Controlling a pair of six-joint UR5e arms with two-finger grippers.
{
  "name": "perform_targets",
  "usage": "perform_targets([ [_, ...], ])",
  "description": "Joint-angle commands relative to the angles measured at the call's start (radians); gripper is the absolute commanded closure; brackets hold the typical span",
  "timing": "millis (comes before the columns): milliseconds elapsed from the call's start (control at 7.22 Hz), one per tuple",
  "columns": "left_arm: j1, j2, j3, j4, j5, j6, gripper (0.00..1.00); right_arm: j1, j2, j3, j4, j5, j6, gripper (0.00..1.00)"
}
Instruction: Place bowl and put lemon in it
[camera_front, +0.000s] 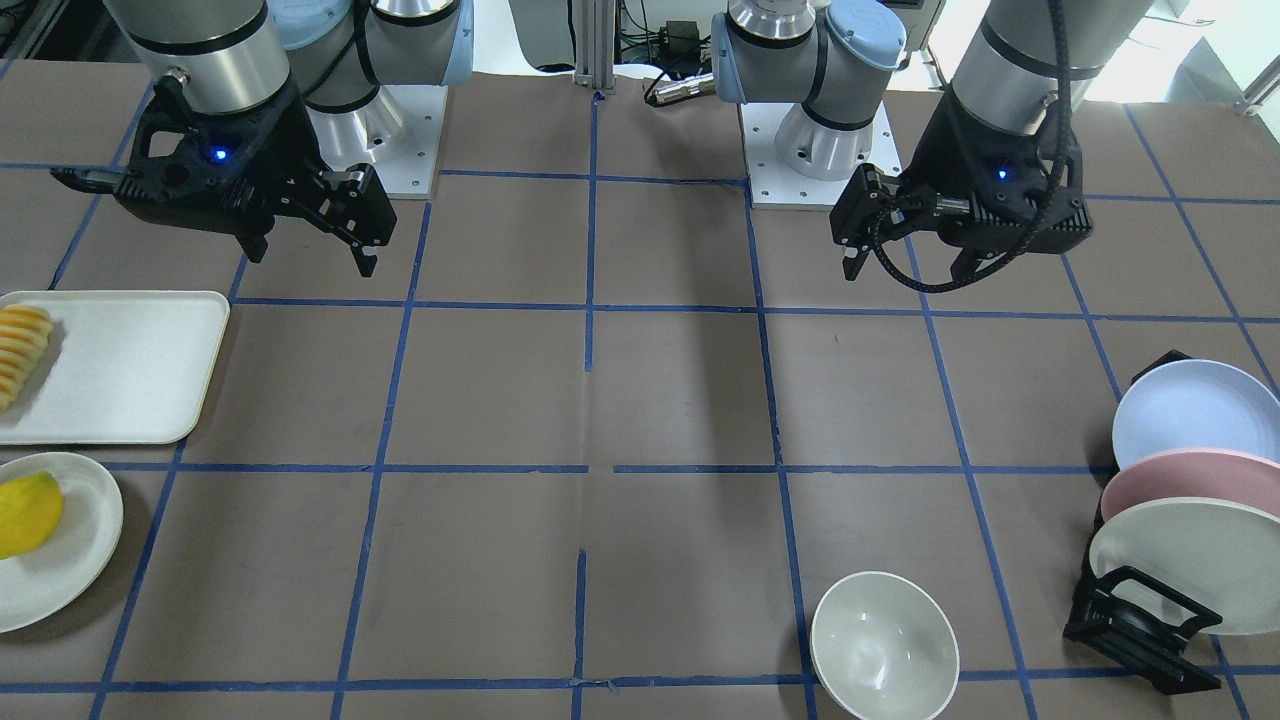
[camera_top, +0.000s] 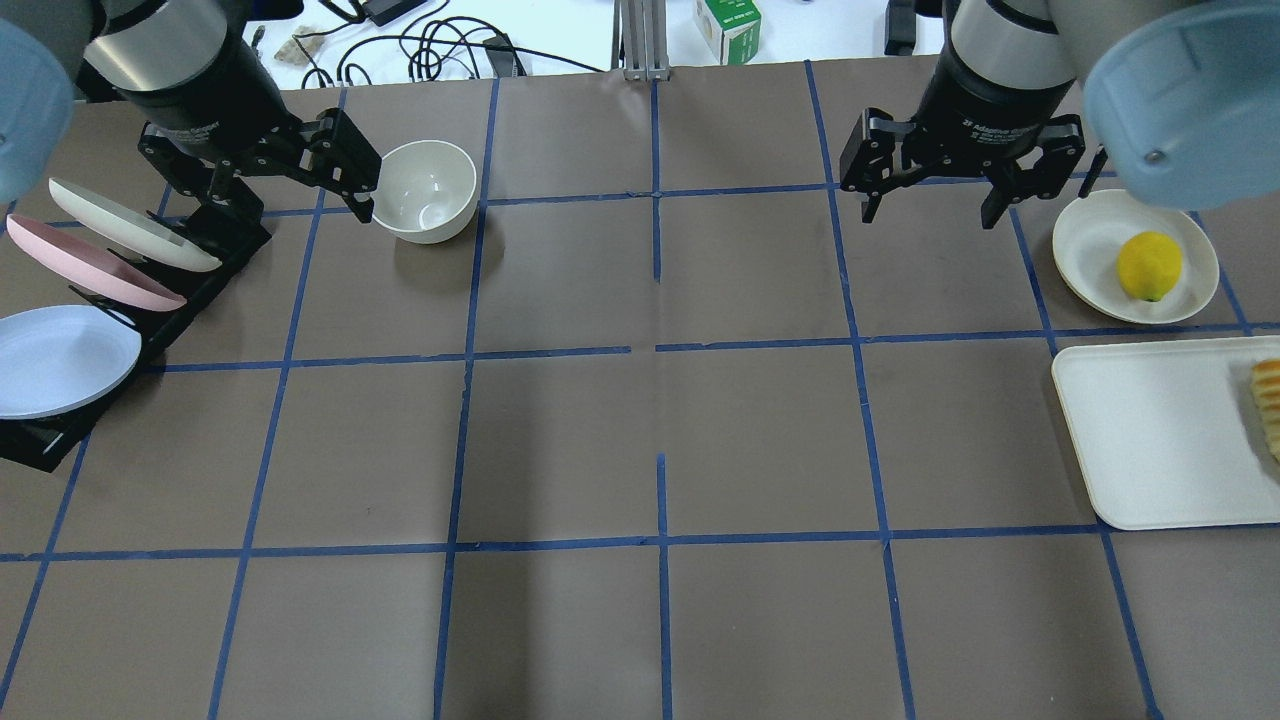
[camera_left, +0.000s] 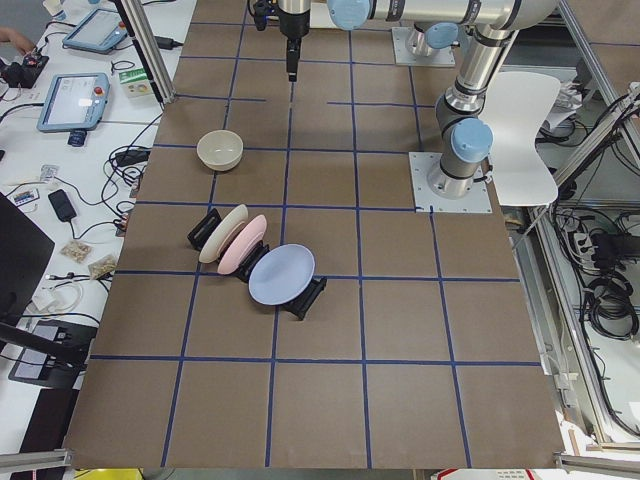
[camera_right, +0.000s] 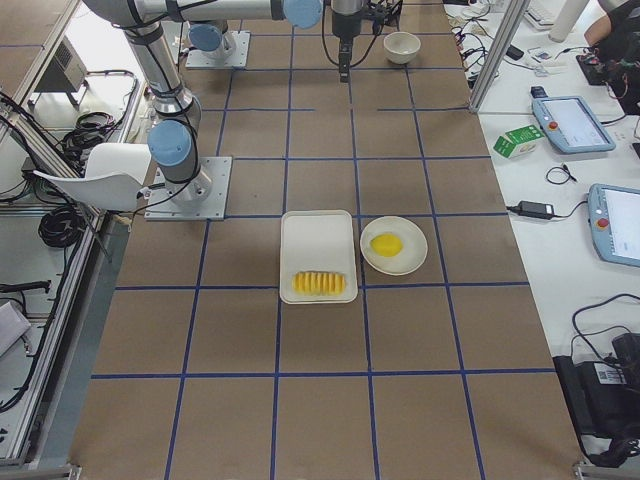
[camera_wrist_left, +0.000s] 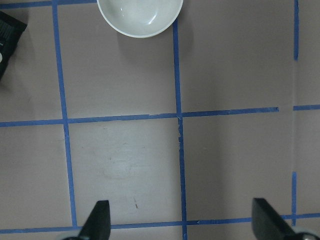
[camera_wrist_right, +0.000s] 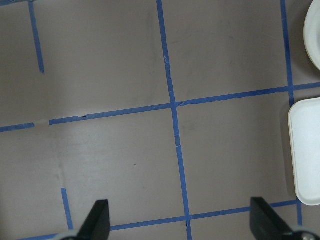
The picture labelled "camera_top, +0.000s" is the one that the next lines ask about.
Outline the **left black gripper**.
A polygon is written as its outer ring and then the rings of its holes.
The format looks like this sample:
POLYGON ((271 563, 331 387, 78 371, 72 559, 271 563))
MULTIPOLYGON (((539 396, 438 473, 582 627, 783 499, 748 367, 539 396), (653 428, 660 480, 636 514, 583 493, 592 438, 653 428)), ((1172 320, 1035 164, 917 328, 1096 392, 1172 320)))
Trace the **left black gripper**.
POLYGON ((262 213, 241 177, 284 176, 334 193, 372 223, 381 154, 340 108, 312 120, 232 28, 127 28, 118 35, 118 92, 146 119, 142 158, 178 193, 220 213, 262 213))

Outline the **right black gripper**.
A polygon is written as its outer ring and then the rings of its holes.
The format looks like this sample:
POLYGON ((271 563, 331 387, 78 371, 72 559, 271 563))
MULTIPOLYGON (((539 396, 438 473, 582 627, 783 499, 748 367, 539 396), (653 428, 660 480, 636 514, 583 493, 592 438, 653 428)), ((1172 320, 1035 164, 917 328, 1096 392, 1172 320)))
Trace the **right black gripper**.
POLYGON ((884 196, 908 186, 906 167, 983 176, 991 190, 980 227, 989 231, 1015 204, 1057 197, 1083 159, 1082 118, 1055 113, 1066 92, 1065 83, 998 85, 947 45, 910 120, 861 111, 838 155, 838 186, 859 197, 861 222, 870 224, 884 196))

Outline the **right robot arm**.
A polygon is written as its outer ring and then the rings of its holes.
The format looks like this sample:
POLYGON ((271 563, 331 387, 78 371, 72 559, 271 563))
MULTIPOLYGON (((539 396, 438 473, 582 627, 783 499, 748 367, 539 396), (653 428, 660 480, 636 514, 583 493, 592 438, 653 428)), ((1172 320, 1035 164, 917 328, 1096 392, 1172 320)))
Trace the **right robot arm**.
POLYGON ((838 182, 872 222, 922 181, 983 178, 980 224, 1055 199, 1084 158, 1140 202, 1203 211, 1279 186, 1275 1, 911 1, 943 47, 908 120, 867 109, 838 182))

